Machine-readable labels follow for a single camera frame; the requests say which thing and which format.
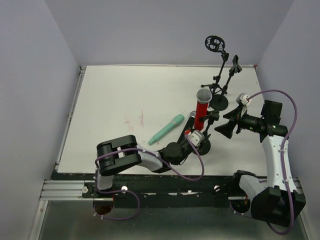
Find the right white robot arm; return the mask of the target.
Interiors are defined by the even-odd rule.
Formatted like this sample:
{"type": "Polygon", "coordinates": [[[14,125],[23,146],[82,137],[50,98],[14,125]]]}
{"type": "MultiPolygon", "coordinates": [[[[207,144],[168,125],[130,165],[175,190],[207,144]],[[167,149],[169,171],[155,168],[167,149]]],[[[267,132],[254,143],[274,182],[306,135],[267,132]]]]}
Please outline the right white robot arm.
{"type": "Polygon", "coordinates": [[[238,170],[232,177],[234,188],[245,192],[250,202],[250,215],[268,224],[289,227],[306,205],[306,198],[297,192],[291,175],[288,128],[280,124],[282,103],[265,100],[261,116],[248,114],[249,101],[237,99],[238,106],[226,113],[228,122],[215,128],[228,139],[233,133],[249,130],[259,135],[266,159],[266,183],[248,171],[238,170]]]}

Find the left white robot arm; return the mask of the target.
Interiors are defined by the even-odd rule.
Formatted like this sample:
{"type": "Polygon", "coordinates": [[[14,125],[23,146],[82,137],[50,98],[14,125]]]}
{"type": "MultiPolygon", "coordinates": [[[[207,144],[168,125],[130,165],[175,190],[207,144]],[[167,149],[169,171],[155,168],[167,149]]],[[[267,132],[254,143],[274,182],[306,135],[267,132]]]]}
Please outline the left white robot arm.
{"type": "Polygon", "coordinates": [[[95,184],[98,191],[110,190],[114,176],[134,166],[148,169],[152,173],[160,174],[173,171],[176,175],[191,182],[199,181],[205,173],[204,162],[201,156],[207,154],[210,147],[210,134],[199,130],[186,130],[179,142],[171,142],[166,147],[151,151],[137,143],[134,135],[111,139],[96,146],[97,159],[95,160],[95,184]],[[185,161],[191,153],[197,155],[201,173],[196,178],[182,175],[173,166],[185,161]]]}

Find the red glitter microphone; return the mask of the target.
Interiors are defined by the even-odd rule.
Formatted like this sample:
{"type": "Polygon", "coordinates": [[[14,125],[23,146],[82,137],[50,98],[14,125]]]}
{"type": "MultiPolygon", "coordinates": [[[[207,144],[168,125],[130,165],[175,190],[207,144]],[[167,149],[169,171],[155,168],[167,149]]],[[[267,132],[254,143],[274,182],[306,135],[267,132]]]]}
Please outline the red glitter microphone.
{"type": "Polygon", "coordinates": [[[208,105],[212,100],[212,92],[207,88],[202,88],[196,93],[196,112],[195,112],[195,122],[194,128],[201,131],[204,128],[204,122],[201,118],[207,115],[208,105]]]}

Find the black round-base mic stand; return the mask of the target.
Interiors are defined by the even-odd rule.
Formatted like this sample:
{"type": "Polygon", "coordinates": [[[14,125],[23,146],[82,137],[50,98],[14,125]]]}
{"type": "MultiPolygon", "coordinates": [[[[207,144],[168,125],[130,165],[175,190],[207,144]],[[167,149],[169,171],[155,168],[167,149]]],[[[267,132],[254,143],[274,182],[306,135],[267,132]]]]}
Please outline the black round-base mic stand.
{"type": "MultiPolygon", "coordinates": [[[[211,111],[207,111],[206,112],[206,115],[205,116],[202,116],[199,118],[199,122],[204,124],[205,121],[207,121],[207,126],[205,128],[205,130],[203,131],[203,135],[204,137],[207,136],[207,135],[210,135],[211,134],[209,133],[209,129],[210,127],[214,124],[214,122],[218,121],[220,118],[220,111],[219,110],[211,110],[211,111]]],[[[208,152],[199,152],[199,154],[201,156],[204,156],[206,155],[208,152]]]]}

